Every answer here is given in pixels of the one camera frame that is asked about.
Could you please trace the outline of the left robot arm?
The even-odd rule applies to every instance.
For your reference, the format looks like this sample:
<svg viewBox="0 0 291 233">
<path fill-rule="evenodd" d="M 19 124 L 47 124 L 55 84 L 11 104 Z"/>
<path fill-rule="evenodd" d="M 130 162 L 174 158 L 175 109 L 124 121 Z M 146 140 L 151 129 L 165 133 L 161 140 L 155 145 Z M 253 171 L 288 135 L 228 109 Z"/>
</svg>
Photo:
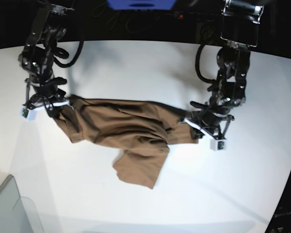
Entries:
<svg viewBox="0 0 291 233">
<path fill-rule="evenodd" d="M 210 136 L 223 140 L 228 126 L 234 120 L 233 108 L 245 103 L 246 76 L 250 67 L 250 48 L 258 45 L 260 19 L 267 0 L 226 0 L 222 9 L 220 39 L 222 48 L 216 56 L 219 67 L 216 79 L 204 77 L 200 70 L 203 48 L 215 38 L 209 23 L 200 30 L 200 46 L 195 57 L 198 78 L 209 84 L 211 97 L 205 104 L 191 101 L 196 108 L 185 118 L 192 128 L 192 138 Z"/>
</svg>

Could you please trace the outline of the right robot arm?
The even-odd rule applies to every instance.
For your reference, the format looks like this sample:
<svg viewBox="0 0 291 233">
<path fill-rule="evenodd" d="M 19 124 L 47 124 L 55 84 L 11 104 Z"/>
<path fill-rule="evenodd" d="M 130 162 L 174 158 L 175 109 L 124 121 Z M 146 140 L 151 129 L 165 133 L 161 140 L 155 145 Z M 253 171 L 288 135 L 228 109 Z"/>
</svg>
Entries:
<svg viewBox="0 0 291 233">
<path fill-rule="evenodd" d="M 82 27 L 74 18 L 77 5 L 75 0 L 40 0 L 39 9 L 33 20 L 31 31 L 18 57 L 20 67 L 28 73 L 25 103 L 21 106 L 21 116 L 32 121 L 38 111 L 45 110 L 49 117 L 55 109 L 69 105 L 66 92 L 59 86 L 67 84 L 62 77 L 55 77 L 53 65 L 60 68 L 73 66 L 79 58 L 84 36 Z M 77 51 L 69 63 L 60 62 L 69 58 L 69 53 L 58 46 L 68 28 L 73 23 L 79 36 Z"/>
</svg>

